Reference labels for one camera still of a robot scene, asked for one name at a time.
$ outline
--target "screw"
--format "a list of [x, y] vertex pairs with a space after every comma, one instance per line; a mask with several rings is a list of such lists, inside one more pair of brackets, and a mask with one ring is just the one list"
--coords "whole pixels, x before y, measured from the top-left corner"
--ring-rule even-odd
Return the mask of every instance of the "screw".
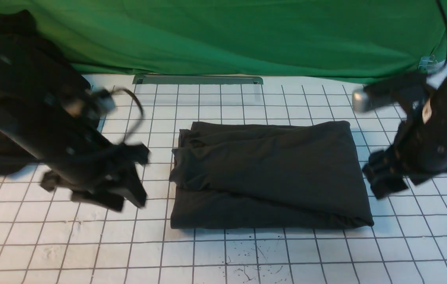
[[4, 56], [3, 54], [0, 55], [0, 60], [8, 65], [11, 65], [11, 60], [8, 57]]
[[47, 93], [47, 95], [45, 96], [45, 103], [49, 106], [54, 105], [55, 102], [55, 98], [54, 96], [52, 96], [52, 94]]

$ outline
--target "black fabric cover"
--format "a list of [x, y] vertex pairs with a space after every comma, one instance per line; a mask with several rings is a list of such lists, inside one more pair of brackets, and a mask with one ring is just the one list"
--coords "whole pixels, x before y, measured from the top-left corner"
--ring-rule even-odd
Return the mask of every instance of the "black fabric cover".
[[194, 122], [180, 131], [173, 153], [171, 228], [374, 224], [346, 121], [310, 127]]

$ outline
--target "white label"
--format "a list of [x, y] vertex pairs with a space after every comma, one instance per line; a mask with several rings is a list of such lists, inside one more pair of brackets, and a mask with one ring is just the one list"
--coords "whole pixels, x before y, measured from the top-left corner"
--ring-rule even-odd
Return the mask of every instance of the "white label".
[[432, 108], [430, 107], [430, 99], [428, 99], [427, 103], [425, 103], [425, 106], [423, 106], [423, 112], [422, 112], [422, 117], [423, 117], [423, 123], [427, 123], [427, 121], [430, 119], [430, 117], [432, 116]]

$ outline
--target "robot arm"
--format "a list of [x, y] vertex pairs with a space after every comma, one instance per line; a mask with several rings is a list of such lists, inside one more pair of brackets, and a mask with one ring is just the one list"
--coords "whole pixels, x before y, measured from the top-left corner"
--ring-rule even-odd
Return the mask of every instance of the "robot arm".
[[82, 93], [79, 98], [63, 105], [26, 53], [0, 36], [0, 131], [36, 157], [31, 162], [45, 162], [52, 169], [41, 186], [48, 191], [67, 187], [73, 191], [72, 201], [115, 211], [121, 211], [125, 198], [144, 206], [146, 192], [135, 163], [148, 163], [148, 148], [114, 145], [89, 123], [88, 118], [113, 108], [108, 91]]
[[374, 111], [394, 102], [407, 119], [400, 123], [393, 144], [371, 153], [362, 169], [377, 198], [407, 189], [404, 177], [419, 185], [447, 173], [447, 78], [435, 90], [427, 84], [426, 74], [412, 72], [353, 93], [355, 112]]

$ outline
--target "black cable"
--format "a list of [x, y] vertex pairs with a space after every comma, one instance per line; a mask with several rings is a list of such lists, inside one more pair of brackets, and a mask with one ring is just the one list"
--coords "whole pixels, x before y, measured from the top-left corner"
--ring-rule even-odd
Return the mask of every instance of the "black cable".
[[137, 120], [136, 123], [134, 124], [134, 126], [132, 128], [130, 128], [130, 131], [126, 130], [126, 134], [124, 135], [124, 139], [122, 140], [122, 143], [125, 143], [126, 140], [130, 137], [130, 135], [132, 135], [132, 133], [134, 133], [134, 131], [136, 131], [143, 123], [143, 120], [145, 119], [145, 110], [143, 109], [143, 106], [139, 102], [138, 97], [136, 95], [134, 95], [133, 92], [131, 92], [130, 90], [128, 90], [126, 88], [119, 88], [117, 90], [114, 90], [114, 92], [120, 92], [120, 91], [124, 91], [124, 92], [126, 92], [126, 94], [130, 95], [130, 97], [132, 98], [134, 103], [139, 108], [139, 113], [140, 113], [139, 120]]
[[443, 8], [443, 5], [441, 4], [440, 0], [436, 0], [436, 5], [438, 6], [439, 12], [441, 14], [441, 18], [443, 18], [443, 24], [445, 26], [445, 33], [446, 33], [446, 60], [445, 60], [445, 62], [443, 64], [443, 66], [439, 70], [437, 70], [436, 72], [429, 74], [429, 77], [433, 76], [433, 75], [435, 75], [435, 74], [437, 74], [439, 72], [441, 72], [442, 70], [444, 70], [444, 68], [447, 67], [447, 16], [446, 16], [446, 12], [445, 12], [445, 10]]
[[124, 138], [122, 140], [121, 144], [113, 145], [111, 147], [108, 147], [106, 149], [96, 151], [94, 153], [89, 153], [85, 155], [78, 155], [78, 156], [72, 156], [72, 157], [63, 157], [63, 158], [45, 158], [45, 159], [37, 159], [37, 158], [23, 158], [23, 157], [9, 157], [9, 156], [0, 156], [0, 162], [1, 163], [43, 163], [43, 164], [55, 164], [55, 163], [82, 163], [82, 162], [92, 162], [95, 160], [99, 160], [102, 158], [105, 158], [119, 149], [126, 147], [125, 141], [130, 137], [132, 133], [134, 133], [135, 130], [141, 125], [143, 122], [143, 119], [145, 117], [145, 111], [143, 109], [143, 106], [139, 102], [139, 99], [134, 95], [133, 92], [126, 88], [119, 88], [117, 90], [114, 90], [112, 92], [112, 95], [116, 92], [124, 91], [130, 97], [133, 99], [134, 103], [139, 108], [140, 112], [140, 118], [136, 121], [134, 126], [131, 128], [131, 131], [126, 131], [126, 134], [124, 135]]

